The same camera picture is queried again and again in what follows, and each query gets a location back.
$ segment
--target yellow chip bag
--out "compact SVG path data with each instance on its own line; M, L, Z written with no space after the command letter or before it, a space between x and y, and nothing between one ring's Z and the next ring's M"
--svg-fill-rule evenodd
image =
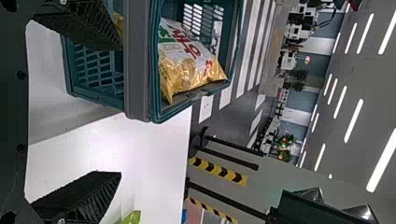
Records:
M158 35L161 89L169 104L177 93L227 79L217 57L183 24L161 18Z

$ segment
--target teal plastic basket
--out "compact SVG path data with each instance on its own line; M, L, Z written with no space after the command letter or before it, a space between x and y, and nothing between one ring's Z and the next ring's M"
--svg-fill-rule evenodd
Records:
M116 108L125 112L129 119L165 122L203 96L216 94L230 85L235 59L232 58L233 46L229 43L233 43L240 33L240 22L239 26L235 24L241 14L241 1L151 0L147 4L142 0L106 0L110 15L113 11L124 15L124 22L128 26L124 28L124 51L92 51L62 37L68 93ZM158 72L157 43L161 17L189 25L201 42L217 53L229 80L177 94L172 105L165 102ZM147 20L142 22L135 18ZM219 32L215 27L220 27L220 36L216 35Z

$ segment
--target yellow and black hazard stripe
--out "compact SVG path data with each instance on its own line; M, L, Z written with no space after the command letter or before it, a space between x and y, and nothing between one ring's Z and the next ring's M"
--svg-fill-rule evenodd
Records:
M206 171L212 175L229 180L239 186L245 187L247 185L247 175L238 174L237 172L221 167L220 165L213 164L210 161L201 160L197 157L191 158L189 163L191 166L195 166L196 168Z
M228 216L227 214L221 212L220 210L218 210L218 209L216 209L216 208L213 208L212 206L210 206L210 205L208 205L208 204L201 203L201 202L199 202L199 201L197 201L197 200L195 200L195 199L192 199L192 198L190 198L190 197L188 198L188 200L189 200L191 203L193 203L193 204L195 204L195 205L197 205L197 206L202 207L202 208L205 209L206 211L208 211L208 212L210 212L210 213L212 213L212 214L214 214L214 215L216 215L216 216L218 216L218 217L225 218L226 220L228 220L229 222L231 222L231 223L233 223L233 224L238 224L238 219L233 218L233 217L230 217L230 216Z

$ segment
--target ceiling light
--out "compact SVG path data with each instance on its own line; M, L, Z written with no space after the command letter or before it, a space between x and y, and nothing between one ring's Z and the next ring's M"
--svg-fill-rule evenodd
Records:
M382 41L381 48L379 48L378 54L384 54L385 48L387 47L387 44L390 40L390 36L392 35L393 29L395 28L395 24L396 24L396 11L393 14L392 21L390 22L387 33L385 34L384 40Z
M320 153L319 153L319 157L318 157L318 160L317 160L317 164L315 165L315 172L318 170L318 168L319 168L319 166L320 166L320 162L321 162L321 159L322 159L322 157L323 157L323 153L324 153L324 150L325 150L325 149L326 149L326 144L323 143L322 149L320 150Z
M329 79L327 79L326 88L324 89L323 95L326 96L327 90L329 89L330 83L332 82L332 74L329 75Z
M305 156L306 156L306 151L304 152L303 158L301 159L300 168L303 167L303 164L304 164L304 161L305 161Z
M314 112L312 112L311 122L314 120L315 113L317 113L318 105L315 105Z
M317 117L315 118L314 126L312 126L312 133L315 131L315 128L317 127L318 118L319 118L319 113L317 113Z
M346 7L346 13L349 12L349 9L350 9L350 4L348 3L348 4L347 4L347 7Z
M374 17L374 13L370 15L369 20L367 21L366 24L366 28L364 28L363 36L361 37L361 42L359 43L358 46L358 51L356 51L357 54L361 53L361 48L363 47L364 41L366 40L367 34L369 33L370 26L373 21L373 17Z
M337 88L337 83L338 83L338 78L336 78L334 84L332 84L332 92L330 93L330 97L329 97L329 101L327 102L327 105L332 103L332 96L334 95L335 88Z
M353 128L355 127L356 120L358 120L359 113L361 112L361 107L363 106L364 101L359 99L358 105L356 106L355 113L353 113L352 120L349 123L349 127L346 130L346 136L344 138L344 142L347 143L349 141L349 137L352 134Z
M341 33L338 33L337 39L335 40L334 48L332 49L332 53L335 53L338 46L338 41L340 40Z
M370 178L369 183L367 184L367 190L370 192L374 192L376 186L381 180L382 175L384 174L385 170L387 169L388 163L393 156L396 148L396 129L393 130L392 135L385 147L384 151L382 152L381 158L378 161L378 164L375 167L375 170Z
M350 33L349 40L347 41L347 44L346 44L346 51L345 51L345 54L347 54L347 52L349 51L350 44L352 43L352 39L353 39L353 36L355 35L355 31L356 31L356 27L357 27L357 26L358 26L357 23L355 23L355 24L353 25L352 32Z
M335 108L335 112L334 112L334 116L333 116L335 119L337 119L338 113L340 112L340 108L341 108L341 105L343 104L344 97L346 96L346 93L347 93L347 86L344 86L343 91L341 92L340 99L338 100L338 105Z
M304 139L303 146L301 147L300 154L303 153L303 151L304 151L305 143L306 143L306 138Z

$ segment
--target ceiling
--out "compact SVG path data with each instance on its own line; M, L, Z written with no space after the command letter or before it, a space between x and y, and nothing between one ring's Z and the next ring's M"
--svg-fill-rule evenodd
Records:
M396 29L392 32L383 55L378 51L389 23L395 14L394 0L363 0L361 10L346 14L341 37L332 56L328 74L332 82L326 96L323 91L318 100L319 118L314 133L312 124L305 146L305 169L314 170L322 145L326 144L317 172L332 174L334 179L366 189L370 177L382 155L390 135L396 128ZM361 42L370 15L374 19L361 54L357 48ZM352 27L357 23L356 33L348 54L345 49ZM327 104L334 79L338 78L332 103ZM337 119L333 118L342 89L347 86L346 96ZM347 144L344 137L359 99L364 100L355 128ZM396 199L396 156L393 156L383 174L376 193Z

